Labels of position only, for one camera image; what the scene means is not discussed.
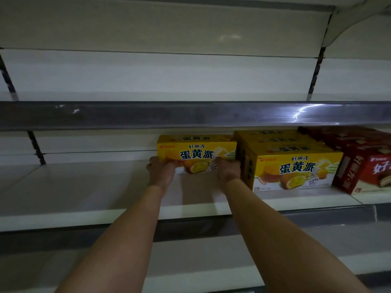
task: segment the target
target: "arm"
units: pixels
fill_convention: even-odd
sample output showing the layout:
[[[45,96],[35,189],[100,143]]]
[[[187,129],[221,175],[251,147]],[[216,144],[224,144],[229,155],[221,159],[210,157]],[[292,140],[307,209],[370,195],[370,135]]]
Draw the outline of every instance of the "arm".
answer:
[[[142,197],[92,246],[56,293],[141,292],[147,274],[161,199],[176,164],[152,157],[150,182]]]
[[[258,198],[240,180],[239,162],[216,163],[233,218],[271,292],[369,292],[329,250]]]

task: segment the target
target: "hand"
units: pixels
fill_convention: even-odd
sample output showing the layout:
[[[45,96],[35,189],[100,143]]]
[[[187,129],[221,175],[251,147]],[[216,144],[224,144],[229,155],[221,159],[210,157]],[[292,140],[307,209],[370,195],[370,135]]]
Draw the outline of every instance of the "hand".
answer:
[[[241,178],[241,164],[239,161],[228,161],[217,157],[215,163],[217,164],[217,174],[223,184]]]
[[[174,178],[177,164],[175,161],[170,161],[163,164],[157,156],[149,159],[147,170],[149,171],[149,186],[155,185],[160,187],[166,193],[172,179]]]

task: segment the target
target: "shelving unit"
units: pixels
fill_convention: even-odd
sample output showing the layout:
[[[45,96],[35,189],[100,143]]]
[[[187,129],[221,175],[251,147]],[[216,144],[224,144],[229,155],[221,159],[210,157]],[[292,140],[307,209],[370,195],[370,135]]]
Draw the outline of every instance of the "shelving unit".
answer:
[[[391,131],[383,2],[0,0],[0,292],[53,292],[95,240],[69,234],[132,205],[159,134]],[[391,191],[257,195],[354,273],[391,270]],[[175,176],[159,219],[144,293],[263,285],[216,175]]]

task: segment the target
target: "yellow box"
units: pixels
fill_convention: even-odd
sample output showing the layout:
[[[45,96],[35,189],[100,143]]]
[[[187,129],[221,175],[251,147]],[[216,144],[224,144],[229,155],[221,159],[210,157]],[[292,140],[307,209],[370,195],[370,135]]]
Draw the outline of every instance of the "yellow box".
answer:
[[[160,161],[178,162],[176,173],[214,172],[216,157],[235,159],[236,154],[232,135],[161,135],[157,147]]]
[[[241,162],[242,170],[246,157],[246,146],[251,142],[316,142],[315,139],[303,135],[297,132],[297,130],[237,130],[234,132],[233,136],[238,143],[236,159]]]
[[[253,191],[331,186],[342,152],[320,142],[250,143],[242,179]]]

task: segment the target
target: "stacked boxes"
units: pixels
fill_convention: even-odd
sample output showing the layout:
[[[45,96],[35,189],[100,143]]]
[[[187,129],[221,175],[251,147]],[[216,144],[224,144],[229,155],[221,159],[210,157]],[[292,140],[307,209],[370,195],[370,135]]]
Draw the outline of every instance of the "stacked boxes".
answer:
[[[157,149],[160,161],[178,163],[176,173],[196,174],[217,171],[218,156],[235,159],[236,141],[231,135],[161,135]]]
[[[342,153],[296,130],[238,131],[242,180],[253,191],[331,186]]]
[[[333,184],[349,194],[391,186],[391,134],[364,127],[301,128],[344,153]]]

